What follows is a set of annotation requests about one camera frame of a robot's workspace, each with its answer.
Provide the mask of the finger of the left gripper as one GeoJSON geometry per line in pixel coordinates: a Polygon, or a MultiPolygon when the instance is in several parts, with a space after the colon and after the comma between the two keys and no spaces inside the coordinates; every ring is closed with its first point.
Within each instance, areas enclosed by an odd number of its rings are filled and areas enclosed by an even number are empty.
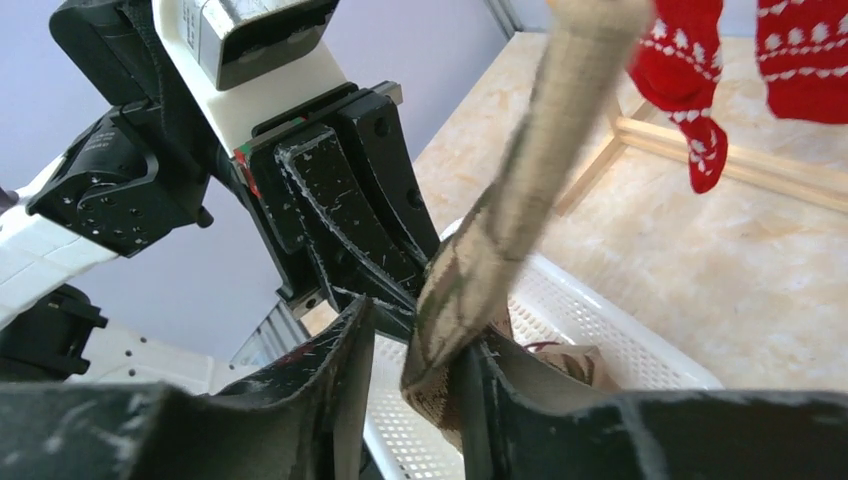
{"type": "Polygon", "coordinates": [[[304,202],[302,223],[331,294],[414,297],[420,273],[381,225],[333,129],[312,125],[280,141],[274,160],[304,202]]]}
{"type": "Polygon", "coordinates": [[[343,151],[383,228],[414,261],[428,261],[439,239],[413,172],[397,106],[385,95],[359,92],[337,116],[343,151]]]}

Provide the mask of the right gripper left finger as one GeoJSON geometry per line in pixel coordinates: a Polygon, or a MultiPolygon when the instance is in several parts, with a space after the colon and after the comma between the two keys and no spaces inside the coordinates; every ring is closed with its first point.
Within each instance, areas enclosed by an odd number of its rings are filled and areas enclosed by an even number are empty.
{"type": "Polygon", "coordinates": [[[355,479],[377,310],[353,301],[321,334],[215,395],[166,383],[7,384],[5,479],[355,479]]]}

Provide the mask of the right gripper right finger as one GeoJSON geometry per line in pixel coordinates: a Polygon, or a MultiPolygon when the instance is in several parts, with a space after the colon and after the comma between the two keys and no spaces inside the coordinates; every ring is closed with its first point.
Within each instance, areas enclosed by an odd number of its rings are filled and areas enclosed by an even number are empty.
{"type": "Polygon", "coordinates": [[[843,479],[847,397],[626,391],[564,409],[522,395],[481,341],[454,364],[469,479],[843,479]]]}

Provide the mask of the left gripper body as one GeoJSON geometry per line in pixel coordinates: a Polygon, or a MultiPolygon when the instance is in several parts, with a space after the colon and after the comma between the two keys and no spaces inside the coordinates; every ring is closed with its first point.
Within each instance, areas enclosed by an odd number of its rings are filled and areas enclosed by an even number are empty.
{"type": "Polygon", "coordinates": [[[391,96],[344,83],[255,126],[231,161],[291,307],[367,297],[413,318],[414,172],[391,96]]]}

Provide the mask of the white plastic basket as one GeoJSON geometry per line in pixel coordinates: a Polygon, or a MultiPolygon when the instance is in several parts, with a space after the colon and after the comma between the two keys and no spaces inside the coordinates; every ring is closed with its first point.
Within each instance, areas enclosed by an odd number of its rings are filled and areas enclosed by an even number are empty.
{"type": "MultiPolygon", "coordinates": [[[[527,260],[509,299],[515,342],[496,357],[520,394],[544,405],[582,407],[593,395],[525,351],[535,342],[599,349],[609,374],[626,390],[719,389],[708,370],[631,315],[540,254],[527,260]]],[[[364,442],[372,465],[364,479],[462,479],[461,453],[403,400],[405,344],[377,334],[364,442]]]]}

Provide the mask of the brown argyle sock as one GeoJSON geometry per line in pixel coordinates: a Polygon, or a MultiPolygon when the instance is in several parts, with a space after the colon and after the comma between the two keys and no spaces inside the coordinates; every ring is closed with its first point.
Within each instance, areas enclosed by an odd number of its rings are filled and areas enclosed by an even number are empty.
{"type": "Polygon", "coordinates": [[[557,1],[552,13],[528,109],[493,180],[430,261],[417,300],[401,393],[454,448],[454,359],[485,329],[506,333],[508,293],[654,17],[648,1],[557,1]]]}

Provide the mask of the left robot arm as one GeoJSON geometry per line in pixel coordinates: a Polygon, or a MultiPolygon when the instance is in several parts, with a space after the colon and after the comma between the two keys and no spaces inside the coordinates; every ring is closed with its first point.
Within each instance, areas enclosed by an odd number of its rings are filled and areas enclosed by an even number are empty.
{"type": "Polygon", "coordinates": [[[348,81],[333,1],[66,1],[54,41],[108,111],[1,194],[1,377],[156,382],[213,393],[247,369],[114,326],[70,282],[173,230],[206,228],[219,181],[249,212],[292,320],[358,297],[405,341],[439,239],[398,114],[348,81]]]}

